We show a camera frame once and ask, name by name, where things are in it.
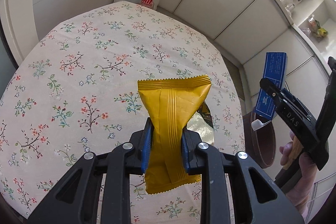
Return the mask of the white kitchen cabinets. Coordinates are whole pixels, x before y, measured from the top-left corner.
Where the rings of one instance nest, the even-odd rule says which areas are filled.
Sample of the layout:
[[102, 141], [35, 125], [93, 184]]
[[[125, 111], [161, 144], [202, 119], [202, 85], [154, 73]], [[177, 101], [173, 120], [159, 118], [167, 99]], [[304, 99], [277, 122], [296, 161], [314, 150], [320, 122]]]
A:
[[173, 48], [164, 63], [175, 77], [212, 80], [207, 103], [223, 152], [245, 148], [243, 115], [256, 104], [267, 52], [287, 53], [286, 87], [319, 114], [327, 73], [280, 0], [160, 0], [158, 10], [175, 19], [161, 39]]

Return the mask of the yellow snack wrapper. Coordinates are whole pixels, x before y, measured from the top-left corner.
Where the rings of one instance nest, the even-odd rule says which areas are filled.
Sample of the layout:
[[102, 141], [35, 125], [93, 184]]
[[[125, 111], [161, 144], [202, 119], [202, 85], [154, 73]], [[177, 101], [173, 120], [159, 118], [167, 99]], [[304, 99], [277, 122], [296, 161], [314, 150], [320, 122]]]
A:
[[207, 75], [138, 81], [138, 94], [154, 126], [145, 172], [148, 194], [167, 192], [201, 180], [199, 174], [187, 174], [183, 165], [182, 132], [205, 101], [210, 87]]

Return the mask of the green yellow snack bag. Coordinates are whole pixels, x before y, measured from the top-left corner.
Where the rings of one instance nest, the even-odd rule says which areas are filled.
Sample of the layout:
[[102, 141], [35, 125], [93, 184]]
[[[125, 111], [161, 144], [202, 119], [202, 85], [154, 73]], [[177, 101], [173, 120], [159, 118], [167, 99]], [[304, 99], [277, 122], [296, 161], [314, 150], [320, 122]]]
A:
[[328, 31], [321, 27], [320, 22], [312, 15], [308, 20], [308, 25], [311, 32], [316, 38], [325, 38], [328, 35]]

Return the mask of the blue carton box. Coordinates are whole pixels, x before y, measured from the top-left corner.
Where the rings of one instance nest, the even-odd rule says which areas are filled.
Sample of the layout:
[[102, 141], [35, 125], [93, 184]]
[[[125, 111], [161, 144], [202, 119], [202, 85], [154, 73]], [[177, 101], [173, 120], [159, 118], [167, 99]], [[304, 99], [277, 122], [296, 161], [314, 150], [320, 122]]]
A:
[[[262, 79], [266, 78], [278, 89], [282, 89], [285, 83], [287, 61], [288, 57], [285, 52], [267, 52]], [[271, 96], [260, 88], [255, 113], [271, 121], [275, 114], [275, 108]]]

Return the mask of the floral tablecloth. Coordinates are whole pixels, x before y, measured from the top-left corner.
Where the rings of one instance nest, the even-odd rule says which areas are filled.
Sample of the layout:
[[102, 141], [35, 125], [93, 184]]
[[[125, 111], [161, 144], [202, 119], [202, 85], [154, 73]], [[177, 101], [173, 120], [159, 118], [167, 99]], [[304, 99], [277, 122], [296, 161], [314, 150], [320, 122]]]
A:
[[245, 147], [240, 101], [221, 53], [193, 28], [118, 2], [54, 27], [1, 98], [1, 195], [27, 218], [86, 152], [106, 153], [144, 127], [138, 80], [208, 75], [214, 145]]

